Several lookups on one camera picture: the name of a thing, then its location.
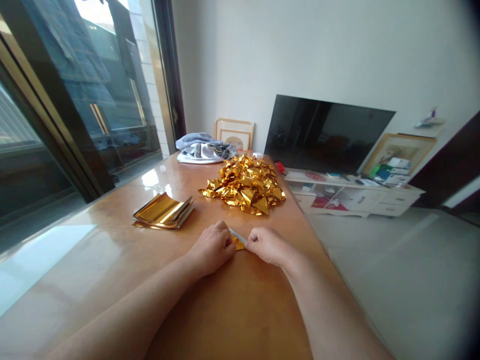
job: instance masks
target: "television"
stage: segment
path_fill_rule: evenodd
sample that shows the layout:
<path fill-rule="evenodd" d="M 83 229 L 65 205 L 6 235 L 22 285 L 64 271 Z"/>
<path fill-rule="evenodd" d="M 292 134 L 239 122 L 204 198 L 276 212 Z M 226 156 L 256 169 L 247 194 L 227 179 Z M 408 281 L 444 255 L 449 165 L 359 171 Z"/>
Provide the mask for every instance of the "television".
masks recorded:
<path fill-rule="evenodd" d="M 277 95 L 265 154 L 287 168 L 357 174 L 395 111 Z"/>

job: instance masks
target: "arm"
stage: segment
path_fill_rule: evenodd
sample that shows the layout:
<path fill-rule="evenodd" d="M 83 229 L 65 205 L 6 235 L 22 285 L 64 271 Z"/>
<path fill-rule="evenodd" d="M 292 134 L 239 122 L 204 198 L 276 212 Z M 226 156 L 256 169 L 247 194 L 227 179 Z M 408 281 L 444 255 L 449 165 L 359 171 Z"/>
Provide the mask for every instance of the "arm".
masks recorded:
<path fill-rule="evenodd" d="M 285 272 L 305 323 L 314 359 L 392 359 L 379 339 L 310 261 L 271 228 L 254 228 L 247 250 Z"/>
<path fill-rule="evenodd" d="M 201 277 L 235 254 L 223 221 L 205 229 L 191 250 L 143 282 L 48 355 L 49 359 L 142 359 L 169 311 Z"/>

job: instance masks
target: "glossy table surface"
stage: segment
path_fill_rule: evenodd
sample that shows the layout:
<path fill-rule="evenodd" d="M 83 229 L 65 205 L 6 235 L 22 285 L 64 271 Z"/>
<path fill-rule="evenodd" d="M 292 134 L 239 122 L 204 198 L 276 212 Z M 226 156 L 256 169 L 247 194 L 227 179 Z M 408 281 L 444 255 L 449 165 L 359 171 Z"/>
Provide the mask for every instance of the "glossy table surface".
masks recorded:
<path fill-rule="evenodd" d="M 186 253 L 203 229 L 218 220 L 245 238 L 254 227 L 275 228 L 360 312 L 282 177 L 277 176 L 286 202 L 272 208 L 270 216 L 252 216 L 198 193 L 207 179 L 218 177 L 222 166 L 180 164 L 173 155 L 56 224 L 97 226 L 0 317 L 0 358 L 44 356 Z M 178 201 L 195 198 L 195 209 L 182 228 L 132 226 L 133 213 L 165 191 Z M 148 357 L 310 359 L 312 355 L 284 273 L 242 250 L 187 291 L 162 324 Z"/>

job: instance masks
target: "cabinet drawer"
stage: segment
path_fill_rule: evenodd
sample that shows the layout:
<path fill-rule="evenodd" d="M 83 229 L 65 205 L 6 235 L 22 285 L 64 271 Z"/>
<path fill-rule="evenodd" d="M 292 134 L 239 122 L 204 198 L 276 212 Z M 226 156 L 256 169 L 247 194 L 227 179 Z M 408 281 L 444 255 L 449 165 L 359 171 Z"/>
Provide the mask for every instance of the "cabinet drawer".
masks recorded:
<path fill-rule="evenodd" d="M 375 210 L 372 211 L 372 214 L 377 215 L 387 215 L 387 216 L 400 216 L 402 215 L 409 207 L 401 205 L 392 205 L 379 203 Z"/>
<path fill-rule="evenodd" d="M 315 196 L 308 195 L 295 195 L 298 205 L 303 209 L 308 209 L 312 206 L 315 200 Z"/>
<path fill-rule="evenodd" d="M 401 191 L 392 190 L 385 195 L 381 202 L 385 204 L 402 205 L 409 207 L 415 201 L 417 201 L 419 197 L 420 195 L 417 194 L 409 194 Z"/>
<path fill-rule="evenodd" d="M 361 211 L 369 213 L 373 209 L 375 209 L 375 207 L 380 201 L 382 201 L 385 193 L 386 191 L 381 190 L 360 190 L 359 196 L 353 197 L 353 201 L 349 203 L 346 208 L 351 211 Z"/>

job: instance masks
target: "stack of gold foil sheets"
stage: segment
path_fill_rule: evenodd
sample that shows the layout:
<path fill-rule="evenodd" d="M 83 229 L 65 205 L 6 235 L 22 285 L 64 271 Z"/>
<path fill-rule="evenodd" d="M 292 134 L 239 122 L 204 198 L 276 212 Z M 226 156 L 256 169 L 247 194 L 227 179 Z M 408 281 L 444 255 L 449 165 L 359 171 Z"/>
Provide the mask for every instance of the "stack of gold foil sheets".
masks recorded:
<path fill-rule="evenodd" d="M 166 192 L 158 194 L 133 217 L 133 226 L 149 229 L 178 230 L 194 209 L 190 196 L 185 202 L 175 201 Z"/>
<path fill-rule="evenodd" d="M 262 159 L 248 155 L 225 160 L 220 177 L 208 180 L 198 192 L 208 198 L 220 198 L 251 215 L 269 215 L 269 208 L 283 204 L 284 191 L 278 186 L 274 168 Z"/>

